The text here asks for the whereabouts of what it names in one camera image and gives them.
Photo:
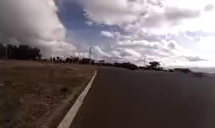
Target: road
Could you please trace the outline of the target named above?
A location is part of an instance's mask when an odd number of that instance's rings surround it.
[[[215,128],[215,85],[182,73],[100,68],[71,128]]]

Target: white cloud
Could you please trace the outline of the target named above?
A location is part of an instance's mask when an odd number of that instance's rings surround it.
[[[121,25],[138,19],[144,4],[140,0],[81,0],[87,17],[98,24]]]
[[[69,54],[74,46],[57,11],[53,0],[0,0],[0,40],[40,47],[47,56]]]
[[[91,21],[117,25],[129,33],[116,38],[112,53],[118,57],[129,55],[125,51],[131,49],[139,55],[130,55],[140,60],[147,55],[169,65],[215,65],[215,0],[81,0],[81,4]],[[105,35],[115,37],[114,32]]]
[[[108,32],[108,31],[101,31],[100,34],[101,34],[102,36],[105,36],[105,37],[114,38],[114,34],[111,33],[111,32]]]

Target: roadside grass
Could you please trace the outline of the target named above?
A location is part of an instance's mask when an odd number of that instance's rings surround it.
[[[51,127],[47,119],[61,106],[66,109],[93,71],[81,65],[0,63],[0,128]]]

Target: tree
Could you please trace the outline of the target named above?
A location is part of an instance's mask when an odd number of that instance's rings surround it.
[[[41,58],[40,49],[32,48],[28,45],[4,46],[0,43],[0,58],[19,59],[19,60],[37,60]]]
[[[5,47],[0,43],[0,58],[5,58]]]
[[[149,62],[149,67],[150,68],[158,68],[159,66],[160,66],[160,62],[158,62],[158,61],[151,61],[151,62]]]

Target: cloud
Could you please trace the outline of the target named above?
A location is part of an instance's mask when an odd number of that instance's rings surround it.
[[[81,0],[85,15],[98,24],[121,25],[137,20],[143,2],[129,0]]]
[[[114,38],[114,34],[108,31],[101,31],[100,33],[102,36],[108,37],[108,38]]]
[[[45,56],[71,53],[57,11],[53,0],[0,0],[0,40],[40,47]]]
[[[198,56],[184,56],[188,61],[190,62],[196,62],[196,61],[207,61],[206,59],[202,59]]]

